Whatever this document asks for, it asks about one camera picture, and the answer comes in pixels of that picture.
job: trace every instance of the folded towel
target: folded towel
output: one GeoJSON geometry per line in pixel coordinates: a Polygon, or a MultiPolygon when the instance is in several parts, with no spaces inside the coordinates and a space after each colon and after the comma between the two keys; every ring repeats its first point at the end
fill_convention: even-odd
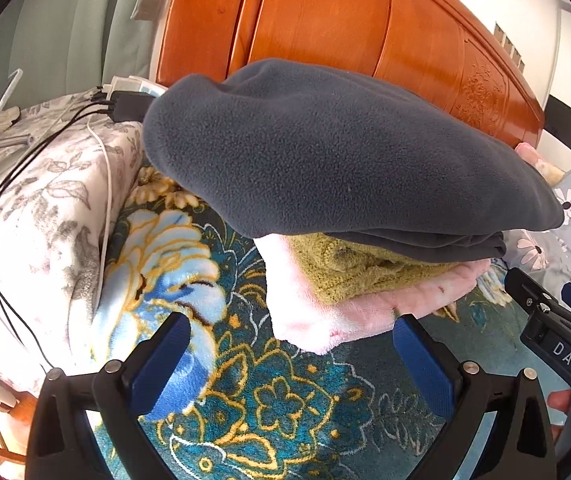
{"type": "Polygon", "coordinates": [[[489,260],[469,262],[409,287],[326,305],[297,266],[287,237],[272,234],[254,241],[266,263],[266,303],[275,337],[317,354],[387,332],[398,315],[427,316],[470,292],[489,269],[489,260]]]}
{"type": "Polygon", "coordinates": [[[296,263],[325,304],[392,290],[443,274],[456,264],[426,264],[385,249],[321,233],[288,237],[296,263]]]}
{"type": "Polygon", "coordinates": [[[357,244],[377,246],[399,254],[411,255],[416,261],[421,262],[459,262],[464,255],[470,261],[475,261],[505,254],[503,233],[459,236],[370,229],[328,233],[328,235],[357,244]]]}
{"type": "Polygon", "coordinates": [[[269,59],[222,84],[187,76],[150,107],[144,145],[251,238],[388,230],[383,240],[405,240],[394,252],[465,262],[481,256],[426,249],[425,234],[494,235],[483,256],[498,257],[499,232],[563,222],[550,187],[506,144],[402,88],[327,67],[269,59]]]}

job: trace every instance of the yellow-green towel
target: yellow-green towel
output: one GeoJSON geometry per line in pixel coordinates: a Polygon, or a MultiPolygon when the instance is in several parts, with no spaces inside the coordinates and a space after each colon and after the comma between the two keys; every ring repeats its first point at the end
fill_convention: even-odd
{"type": "Polygon", "coordinates": [[[413,285],[458,264],[427,264],[322,233],[288,237],[299,267],[325,304],[413,285]]]}

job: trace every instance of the floral pillowcase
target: floral pillowcase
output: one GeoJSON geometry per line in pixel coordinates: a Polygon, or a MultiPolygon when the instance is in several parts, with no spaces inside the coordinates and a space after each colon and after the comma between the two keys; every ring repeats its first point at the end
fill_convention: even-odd
{"type": "Polygon", "coordinates": [[[571,171],[552,186],[563,205],[565,221],[543,232],[514,230],[504,233],[508,267],[519,267],[560,300],[563,285],[571,282],[571,171]]]}

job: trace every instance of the pink towel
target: pink towel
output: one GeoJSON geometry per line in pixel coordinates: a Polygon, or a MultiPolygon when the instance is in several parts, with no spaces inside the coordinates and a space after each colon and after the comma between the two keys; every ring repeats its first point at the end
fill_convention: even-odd
{"type": "Polygon", "coordinates": [[[398,314],[427,316],[470,292],[489,269],[489,260],[468,262],[417,285],[326,305],[315,297],[287,237],[271,234],[254,241],[266,263],[266,303],[275,337],[315,354],[387,332],[398,314]]]}

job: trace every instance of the finger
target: finger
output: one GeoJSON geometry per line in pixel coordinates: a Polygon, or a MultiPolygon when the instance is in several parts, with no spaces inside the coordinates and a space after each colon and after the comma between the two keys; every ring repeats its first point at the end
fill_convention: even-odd
{"type": "Polygon", "coordinates": [[[563,413],[568,413],[571,405],[571,390],[552,392],[548,396],[548,406],[563,413]]]}
{"type": "Polygon", "coordinates": [[[551,429],[552,429],[552,438],[556,442],[557,439],[559,438],[559,435],[563,431],[563,426],[554,426],[553,425],[553,426],[551,426],[551,429]]]}

